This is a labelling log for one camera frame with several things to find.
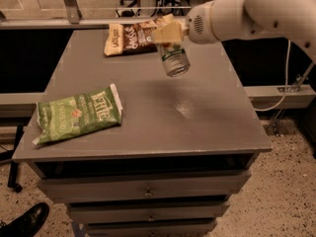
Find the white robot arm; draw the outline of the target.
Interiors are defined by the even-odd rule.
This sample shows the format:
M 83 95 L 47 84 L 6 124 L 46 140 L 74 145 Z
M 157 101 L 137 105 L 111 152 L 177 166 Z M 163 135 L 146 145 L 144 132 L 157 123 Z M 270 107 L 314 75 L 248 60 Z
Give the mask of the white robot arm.
M 198 44 L 285 38 L 316 62 L 316 0 L 212 0 L 153 33 L 156 43 L 183 38 Z

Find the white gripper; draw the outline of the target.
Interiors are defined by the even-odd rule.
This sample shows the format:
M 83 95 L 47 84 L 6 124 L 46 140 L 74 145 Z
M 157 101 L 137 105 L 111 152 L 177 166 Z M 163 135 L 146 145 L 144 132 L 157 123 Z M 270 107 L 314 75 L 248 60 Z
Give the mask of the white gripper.
M 180 42 L 188 34 L 190 41 L 197 44 L 217 42 L 211 24 L 212 2 L 195 6 L 186 17 L 187 26 L 180 21 L 173 21 L 155 30 L 152 39 L 155 43 Z

